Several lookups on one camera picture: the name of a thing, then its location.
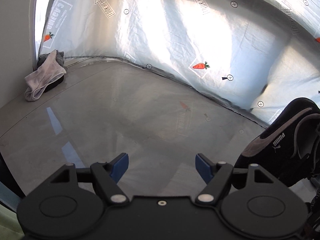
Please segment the black Puma sneaker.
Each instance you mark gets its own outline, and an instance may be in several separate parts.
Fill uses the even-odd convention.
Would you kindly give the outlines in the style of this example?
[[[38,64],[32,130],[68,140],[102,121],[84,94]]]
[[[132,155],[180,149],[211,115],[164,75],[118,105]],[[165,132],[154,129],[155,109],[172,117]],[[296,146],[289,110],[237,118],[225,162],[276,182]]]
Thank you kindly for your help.
[[[234,167],[262,166],[287,187],[319,176],[319,108],[310,99],[291,101],[276,120],[252,140]]]

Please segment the pinkish white cloth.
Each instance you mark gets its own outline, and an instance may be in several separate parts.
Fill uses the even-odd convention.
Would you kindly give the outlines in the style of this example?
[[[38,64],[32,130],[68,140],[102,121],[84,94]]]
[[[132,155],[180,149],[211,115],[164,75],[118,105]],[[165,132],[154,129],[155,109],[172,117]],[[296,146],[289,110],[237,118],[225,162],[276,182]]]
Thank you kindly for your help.
[[[29,102],[39,100],[49,84],[66,74],[65,68],[62,68],[56,62],[56,51],[54,49],[51,53],[48,53],[45,62],[24,78],[27,85],[27,90],[24,93],[25,100]]]

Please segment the dark grey cloth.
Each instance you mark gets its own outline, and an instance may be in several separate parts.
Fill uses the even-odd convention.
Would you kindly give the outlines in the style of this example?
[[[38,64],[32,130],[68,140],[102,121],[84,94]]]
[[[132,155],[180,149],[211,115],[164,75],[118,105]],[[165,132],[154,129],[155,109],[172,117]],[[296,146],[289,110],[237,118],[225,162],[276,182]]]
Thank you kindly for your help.
[[[38,69],[44,62],[45,60],[47,59],[49,54],[41,54],[39,55],[38,57],[38,61],[37,61],[37,65],[36,65],[36,68]],[[56,62],[62,67],[64,68],[64,62],[65,62],[65,59],[64,59],[64,52],[63,51],[56,51]],[[49,84],[45,90],[44,90],[44,93],[52,90],[53,88],[55,88],[56,86],[58,86],[59,84],[61,84],[63,81],[64,81],[65,77],[64,76],[61,76],[59,79],[57,79],[56,81],[54,81],[53,83]]]

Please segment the white printed bed sheet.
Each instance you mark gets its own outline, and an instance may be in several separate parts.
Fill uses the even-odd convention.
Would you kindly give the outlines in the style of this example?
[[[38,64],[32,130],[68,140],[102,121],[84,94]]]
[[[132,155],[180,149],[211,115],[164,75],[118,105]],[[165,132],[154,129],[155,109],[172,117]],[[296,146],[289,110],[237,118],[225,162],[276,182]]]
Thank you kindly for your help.
[[[319,102],[319,0],[49,0],[39,52],[105,57],[270,124]]]

